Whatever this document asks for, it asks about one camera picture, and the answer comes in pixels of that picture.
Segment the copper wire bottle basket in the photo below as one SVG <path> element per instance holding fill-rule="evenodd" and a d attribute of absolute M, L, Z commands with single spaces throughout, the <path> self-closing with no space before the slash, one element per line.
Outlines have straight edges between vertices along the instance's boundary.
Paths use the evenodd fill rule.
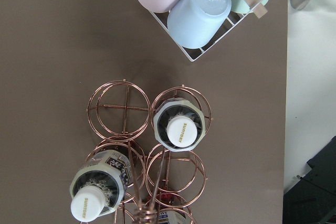
<path fill-rule="evenodd" d="M 179 86 L 161 92 L 154 101 L 136 84 L 111 81 L 101 85 L 89 99 L 88 121 L 101 142 L 88 155 L 105 150 L 124 151 L 129 156 L 132 179 L 114 214 L 114 223 L 158 223 L 160 210 L 178 211 L 186 215 L 186 223 L 195 223 L 193 200 L 182 196 L 196 178 L 205 185 L 207 176 L 200 157 L 192 151 L 171 152 L 154 135 L 154 112 L 167 99 L 184 98 L 205 116 L 205 135 L 212 114 L 209 102 L 197 90 Z M 170 206 L 157 199 L 170 193 L 181 198 L 181 205 Z"/>

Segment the black equipment case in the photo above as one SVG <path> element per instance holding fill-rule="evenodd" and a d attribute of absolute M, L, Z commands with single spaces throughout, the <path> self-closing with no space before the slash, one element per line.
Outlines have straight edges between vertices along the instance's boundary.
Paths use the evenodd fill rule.
<path fill-rule="evenodd" d="M 307 161 L 311 171 L 284 194 L 283 223 L 335 223 L 335 137 Z"/>

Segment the tea bottle front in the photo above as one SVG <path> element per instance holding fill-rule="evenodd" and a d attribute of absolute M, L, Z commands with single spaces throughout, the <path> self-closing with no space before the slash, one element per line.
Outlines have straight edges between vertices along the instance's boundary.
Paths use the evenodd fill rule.
<path fill-rule="evenodd" d="M 184 98 L 170 98 L 154 112 L 155 139 L 171 152 L 192 151 L 205 136 L 203 112 Z"/>

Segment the tea bottle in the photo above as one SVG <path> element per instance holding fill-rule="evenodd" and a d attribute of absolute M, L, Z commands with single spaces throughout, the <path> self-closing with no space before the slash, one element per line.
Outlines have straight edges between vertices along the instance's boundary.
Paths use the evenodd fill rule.
<path fill-rule="evenodd" d="M 70 184 L 73 217 L 91 222 L 115 212 L 131 179 L 128 154 L 118 150 L 97 152 L 77 171 Z"/>
<path fill-rule="evenodd" d="M 154 112 L 155 139 L 171 152 L 192 151 L 205 136 L 203 112 L 184 98 L 170 98 Z"/>
<path fill-rule="evenodd" d="M 157 196 L 162 203 L 170 206 L 181 205 L 181 198 L 174 194 L 164 193 Z M 160 210 L 158 223 L 164 224 L 185 224 L 187 222 L 186 215 L 178 211 L 163 211 L 166 206 L 156 204 L 156 208 Z"/>

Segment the light blue cup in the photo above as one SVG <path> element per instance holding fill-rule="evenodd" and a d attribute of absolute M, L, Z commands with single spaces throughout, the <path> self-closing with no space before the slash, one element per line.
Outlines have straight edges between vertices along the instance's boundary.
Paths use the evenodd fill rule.
<path fill-rule="evenodd" d="M 231 11 L 231 0 L 179 0 L 170 10 L 167 29 L 182 47 L 205 46 Z"/>

